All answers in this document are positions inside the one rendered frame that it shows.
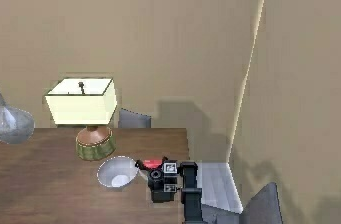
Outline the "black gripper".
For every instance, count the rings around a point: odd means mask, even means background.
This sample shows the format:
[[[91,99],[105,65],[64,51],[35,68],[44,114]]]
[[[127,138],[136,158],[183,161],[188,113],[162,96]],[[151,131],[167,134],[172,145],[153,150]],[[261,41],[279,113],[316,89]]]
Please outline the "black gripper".
[[[163,156],[161,164],[168,160],[168,157]],[[176,193],[176,176],[167,175],[159,169],[147,167],[142,160],[137,160],[135,166],[142,171],[149,172],[148,187],[151,191],[151,200],[153,203],[164,203],[174,200]]]

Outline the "red credit card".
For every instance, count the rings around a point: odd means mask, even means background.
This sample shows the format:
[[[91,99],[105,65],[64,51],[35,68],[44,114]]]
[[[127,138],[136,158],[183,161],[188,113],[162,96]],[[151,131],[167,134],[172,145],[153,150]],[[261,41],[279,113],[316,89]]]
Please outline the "red credit card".
[[[143,164],[150,169],[156,169],[162,164],[161,160],[144,160]]]

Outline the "grey bowl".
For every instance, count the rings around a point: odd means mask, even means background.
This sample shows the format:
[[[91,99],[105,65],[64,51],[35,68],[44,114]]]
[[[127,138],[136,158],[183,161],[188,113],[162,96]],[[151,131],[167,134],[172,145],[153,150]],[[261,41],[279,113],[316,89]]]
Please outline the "grey bowl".
[[[106,188],[123,188],[132,182],[139,172],[135,163],[135,160],[127,156],[112,157],[100,165],[97,180]]]

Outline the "grey box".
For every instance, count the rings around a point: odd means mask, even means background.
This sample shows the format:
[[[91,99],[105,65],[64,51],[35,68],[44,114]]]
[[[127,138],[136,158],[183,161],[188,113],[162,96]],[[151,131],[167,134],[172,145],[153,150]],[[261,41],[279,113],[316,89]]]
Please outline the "grey box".
[[[151,117],[121,108],[119,111],[119,128],[150,128]]]

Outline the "cream shade table lamp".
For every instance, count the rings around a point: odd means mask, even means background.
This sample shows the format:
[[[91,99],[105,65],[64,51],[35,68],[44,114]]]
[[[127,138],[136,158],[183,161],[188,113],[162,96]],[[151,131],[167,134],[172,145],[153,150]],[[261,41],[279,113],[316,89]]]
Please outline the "cream shade table lamp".
[[[117,97],[112,78],[65,78],[44,97],[57,126],[83,126],[75,139],[80,159],[98,161],[115,151],[110,122]]]

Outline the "brown wooden table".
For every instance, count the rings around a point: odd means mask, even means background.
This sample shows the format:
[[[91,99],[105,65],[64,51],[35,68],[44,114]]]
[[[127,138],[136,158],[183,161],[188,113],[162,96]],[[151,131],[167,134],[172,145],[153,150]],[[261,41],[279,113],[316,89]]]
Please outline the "brown wooden table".
[[[179,200],[150,202],[146,182],[98,183],[100,163],[75,153],[77,131],[37,129],[24,144],[0,142],[0,224],[181,224]]]

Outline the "grey glass vase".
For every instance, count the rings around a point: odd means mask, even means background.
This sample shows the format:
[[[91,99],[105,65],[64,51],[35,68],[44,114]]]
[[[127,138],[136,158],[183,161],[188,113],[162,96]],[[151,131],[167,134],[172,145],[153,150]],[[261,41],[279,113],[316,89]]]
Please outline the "grey glass vase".
[[[33,116],[22,109],[6,103],[0,92],[0,141],[6,144],[21,144],[33,134]]]

